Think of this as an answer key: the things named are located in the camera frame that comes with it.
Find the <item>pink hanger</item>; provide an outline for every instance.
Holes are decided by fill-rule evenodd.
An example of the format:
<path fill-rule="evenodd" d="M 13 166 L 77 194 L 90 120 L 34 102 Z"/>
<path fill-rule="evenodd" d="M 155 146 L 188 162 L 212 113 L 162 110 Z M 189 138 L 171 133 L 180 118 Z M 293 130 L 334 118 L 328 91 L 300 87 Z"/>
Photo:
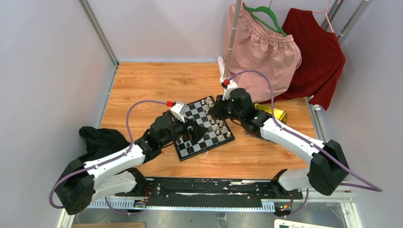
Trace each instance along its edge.
<path fill-rule="evenodd" d="M 327 22 L 329 23 L 330 29 L 331 29 L 332 32 L 334 33 L 335 31 L 333 30 L 332 24 L 330 23 L 329 17 L 327 16 L 327 10 L 329 9 L 330 2 L 331 2 L 331 1 L 332 1 L 332 0 L 329 0 L 329 2 L 327 3 L 327 7 L 326 7 L 326 9 L 325 9 L 324 11 L 322 11 L 322 12 L 320 12 L 320 11 L 312 11 L 312 12 L 313 12 L 313 13 L 324 13 L 324 14 L 326 15 L 326 20 L 327 20 Z"/>

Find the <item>cable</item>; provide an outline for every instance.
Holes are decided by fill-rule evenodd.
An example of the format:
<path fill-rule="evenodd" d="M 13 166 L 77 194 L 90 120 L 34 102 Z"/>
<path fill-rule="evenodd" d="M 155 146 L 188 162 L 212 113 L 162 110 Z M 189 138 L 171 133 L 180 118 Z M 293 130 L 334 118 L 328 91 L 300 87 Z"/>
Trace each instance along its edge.
<path fill-rule="evenodd" d="M 292 203 L 294 202 L 294 193 L 291 191 L 290 194 L 291 194 L 291 201 L 290 201 L 290 203 L 288 203 L 288 204 L 286 205 L 286 206 L 288 206 L 288 207 L 291 207 Z"/>
<path fill-rule="evenodd" d="M 109 159 L 109 160 L 100 162 L 100 163 L 98 163 L 98 164 L 96 164 L 96 165 L 93 165 L 93 166 L 90 166 L 90 167 L 87 167 L 87 168 L 84 168 L 84 169 L 77 170 L 77 171 L 72 172 L 72 173 L 66 175 L 65 177 L 61 178 L 58 182 L 56 182 L 56 184 L 53 186 L 53 188 L 52 188 L 52 190 L 50 191 L 50 194 L 49 194 L 49 204 L 50 204 L 52 207 L 54 207 L 54 208 L 56 208 L 56 209 L 63 209 L 63 208 L 64 208 L 63 206 L 56 205 L 56 204 L 53 202 L 53 194 L 55 193 L 55 190 L 59 187 L 59 185 L 60 185 L 61 183 L 65 182 L 67 179 L 69 179 L 70 177 L 72 177 L 72 176 L 74 176 L 74 175 L 80 174 L 80 173 L 82 173 L 82 172 L 86 172 L 86 171 L 88 171 L 88 170 L 95 169 L 96 166 L 100 167 L 100 166 L 103 166 L 103 165 L 108 164 L 108 163 L 110 163 L 110 162 L 116 161 L 116 160 L 118 160 L 119 158 L 125 156 L 126 153 L 131 150 L 131 148 L 133 147 L 133 137 L 132 137 L 132 132 L 130 131 L 130 126 L 129 126 L 129 116 L 130 116 L 130 113 L 131 113 L 131 111 L 133 110 L 134 107 L 136 107 L 137 105 L 139 105 L 139 104 L 141 104 L 141 103 L 145 103 L 145 102 L 158 103 L 158 104 L 163 104 L 163 105 L 167 105 L 167 106 L 172 105 L 172 102 L 170 102 L 170 101 L 168 101 L 168 102 L 163 102 L 163 101 L 156 101 L 156 100 L 142 100 L 142 101 L 139 101 L 139 102 L 135 103 L 134 105 L 132 105 L 132 106 L 129 108 L 129 111 L 127 111 L 127 115 L 126 115 L 126 128 L 127 128 L 127 132 L 129 133 L 129 138 L 130 138 L 130 145 L 129 145 L 129 148 L 126 150 L 126 152 L 123 152 L 123 153 L 121 153 L 120 155 L 118 155 L 118 156 L 116 156 L 116 157 L 114 157 L 114 158 L 111 158 L 111 159 Z"/>
<path fill-rule="evenodd" d="M 235 122 L 235 121 L 234 121 L 234 119 L 230 118 L 230 120 L 231 120 L 231 122 L 233 122 L 234 124 L 236 124 L 236 125 L 238 125 L 238 126 L 241 126 L 241 127 L 242 127 L 242 125 L 240 125 L 239 123 Z"/>
<path fill-rule="evenodd" d="M 295 212 L 293 212 L 293 213 L 291 213 L 291 214 L 289 214 L 289 215 L 285 215 L 285 216 L 283 216 L 283 217 L 277 217 L 277 216 L 276 216 L 276 218 L 277 218 L 277 219 L 286 219 L 287 217 L 294 216 L 295 214 L 297 214 L 298 212 L 300 212 L 300 211 L 305 207 L 305 205 L 307 204 L 307 202 L 308 202 L 308 196 L 309 196 L 309 189 L 307 189 L 307 194 L 306 194 L 306 196 L 305 196 L 304 203 L 302 203 L 302 206 L 301 206 L 300 208 L 298 208 L 298 210 L 296 210 Z"/>
<path fill-rule="evenodd" d="M 170 146 L 170 145 L 173 145 L 173 143 L 170 143 L 170 144 L 168 144 L 168 145 L 163 146 L 162 149 L 164 149 L 164 148 L 166 148 L 166 147 L 168 147 L 168 146 Z"/>
<path fill-rule="evenodd" d="M 267 81 L 267 83 L 268 83 L 268 85 L 270 87 L 270 92 L 271 92 L 271 113 L 274 113 L 274 95 L 273 95 L 274 92 L 273 92 L 273 87 L 272 87 L 269 79 L 262 72 L 257 71 L 257 70 L 243 70 L 241 72 L 236 73 L 234 76 L 230 77 L 228 80 L 232 80 L 233 78 L 237 77 L 238 75 L 241 75 L 241 74 L 246 73 L 246 72 L 258 73 L 262 77 L 264 77 L 264 79 Z M 371 191 L 377 191 L 377 192 L 382 192 L 383 191 L 378 186 L 372 184 L 371 182 L 367 181 L 366 179 L 364 179 L 363 177 L 359 176 L 355 172 L 351 171 L 349 168 L 347 168 L 345 165 L 343 165 L 341 162 L 339 162 L 336 158 L 334 158 L 332 155 L 330 155 L 327 151 L 325 151 L 324 149 L 320 148 L 318 145 L 316 145 L 315 143 L 311 142 L 309 139 L 306 139 L 306 138 L 302 137 L 301 135 L 299 135 L 298 133 L 290 131 L 287 128 L 283 128 L 281 126 L 281 124 L 277 121 L 277 118 L 274 117 L 274 116 L 273 116 L 273 121 L 280 128 L 280 130 L 284 130 L 287 133 L 289 133 L 289 134 L 291 134 L 291 135 L 293 135 L 293 136 L 305 141 L 306 143 L 313 145 L 316 149 L 321 151 L 326 157 L 330 158 L 330 160 L 332 160 L 334 163 L 336 163 L 338 166 L 340 166 L 340 168 L 342 168 L 348 174 L 351 174 L 353 177 L 359 179 L 361 182 L 365 183 L 369 187 L 368 186 L 363 186 L 363 185 L 358 185 L 358 184 L 349 184 L 349 183 L 341 183 L 340 185 L 351 186 L 351 187 L 356 187 L 356 188 L 361 188 L 361 189 L 366 189 L 366 190 L 371 190 Z"/>
<path fill-rule="evenodd" d="M 150 195 L 148 195 L 147 188 L 149 188 L 151 190 Z M 147 186 L 146 188 L 144 188 L 144 190 L 145 190 L 144 201 L 149 200 L 151 198 L 151 196 L 153 195 L 153 189 L 150 186 Z M 105 202 L 106 202 L 106 205 L 108 206 L 109 209 L 111 209 L 113 212 L 121 214 L 121 215 L 128 215 L 128 216 L 130 216 L 130 215 L 138 215 L 138 214 L 140 214 L 141 212 L 144 211 L 144 210 L 142 210 L 142 211 L 139 211 L 139 212 L 121 212 L 121 211 L 118 211 L 118 210 L 116 210 L 115 208 L 112 207 L 112 205 L 109 203 L 108 198 L 106 196 L 105 196 Z"/>

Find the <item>green hanger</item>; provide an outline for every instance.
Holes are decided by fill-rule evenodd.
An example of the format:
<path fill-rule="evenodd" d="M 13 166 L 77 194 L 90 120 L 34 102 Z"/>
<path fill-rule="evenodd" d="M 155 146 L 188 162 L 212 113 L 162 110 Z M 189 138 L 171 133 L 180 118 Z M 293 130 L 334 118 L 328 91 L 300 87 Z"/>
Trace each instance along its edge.
<path fill-rule="evenodd" d="M 278 25 L 276 15 L 274 15 L 274 12 L 271 11 L 271 9 L 270 9 L 269 7 L 260 6 L 260 7 L 257 7 L 257 8 L 254 9 L 254 8 L 250 8 L 250 7 L 247 7 L 246 5 L 244 5 L 244 8 L 245 8 L 246 10 L 250 11 L 251 14 L 252 14 L 252 16 L 254 16 L 258 21 L 260 21 L 262 24 L 264 24 L 265 26 L 267 26 L 269 29 L 271 29 L 271 30 L 273 30 L 273 31 L 275 31 L 275 32 L 279 32 L 279 33 L 283 34 L 283 36 L 285 36 L 285 37 L 287 36 L 287 34 L 281 29 L 280 25 Z M 253 12 L 264 12 L 264 13 L 266 13 L 266 14 L 273 20 L 274 26 L 276 26 L 277 30 L 275 30 L 274 28 L 272 28 L 272 27 L 271 27 L 270 25 L 268 25 L 266 22 L 262 21 L 260 18 L 256 17 L 256 16 L 253 14 Z"/>

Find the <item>black cloth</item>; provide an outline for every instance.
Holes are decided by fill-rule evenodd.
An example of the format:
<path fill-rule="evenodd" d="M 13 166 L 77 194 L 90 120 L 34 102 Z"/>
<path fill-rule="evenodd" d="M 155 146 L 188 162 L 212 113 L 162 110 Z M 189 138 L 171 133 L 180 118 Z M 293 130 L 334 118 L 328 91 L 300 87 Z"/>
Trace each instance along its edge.
<path fill-rule="evenodd" d="M 82 127 L 78 133 L 87 144 L 87 153 L 78 158 L 81 162 L 103 158 L 130 145 L 115 129 Z"/>

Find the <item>clothes hanger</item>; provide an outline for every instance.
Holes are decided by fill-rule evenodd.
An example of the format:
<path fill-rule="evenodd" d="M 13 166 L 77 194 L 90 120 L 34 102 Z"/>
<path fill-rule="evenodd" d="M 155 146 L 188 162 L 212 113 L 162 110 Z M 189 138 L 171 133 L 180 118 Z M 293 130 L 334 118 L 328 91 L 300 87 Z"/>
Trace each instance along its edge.
<path fill-rule="evenodd" d="M 329 9 L 330 6 L 330 2 L 332 0 L 329 0 L 329 2 L 327 3 L 327 7 L 324 11 L 312 11 L 313 13 L 324 13 L 326 15 L 326 20 L 329 23 L 329 27 L 332 30 L 332 32 L 334 33 L 335 31 L 333 30 L 332 24 L 330 23 L 329 17 L 327 16 L 327 10 Z"/>
<path fill-rule="evenodd" d="M 263 25 L 267 26 L 269 29 L 271 29 L 271 30 L 273 30 L 273 31 L 275 31 L 275 32 L 281 33 L 283 36 L 286 37 L 287 34 L 281 29 L 280 25 L 278 25 L 276 15 L 275 15 L 274 12 L 270 9 L 270 6 L 271 6 L 271 3 L 272 3 L 272 2 L 273 2 L 273 0 L 270 1 L 269 7 L 260 6 L 260 7 L 257 7 L 257 8 L 250 8 L 250 7 L 247 7 L 246 5 L 244 5 L 244 9 L 250 11 L 250 12 L 251 12 L 250 14 L 251 14 L 252 16 L 254 16 L 258 21 L 260 21 Z M 272 20 L 273 23 L 274 23 L 274 26 L 275 26 L 277 29 L 272 28 L 272 27 L 271 27 L 270 25 L 268 25 L 266 22 L 264 22 L 264 21 L 262 21 L 260 18 L 256 17 L 256 16 L 253 14 L 253 12 L 264 12 L 264 13 L 266 13 L 266 14 L 271 18 L 271 20 Z"/>

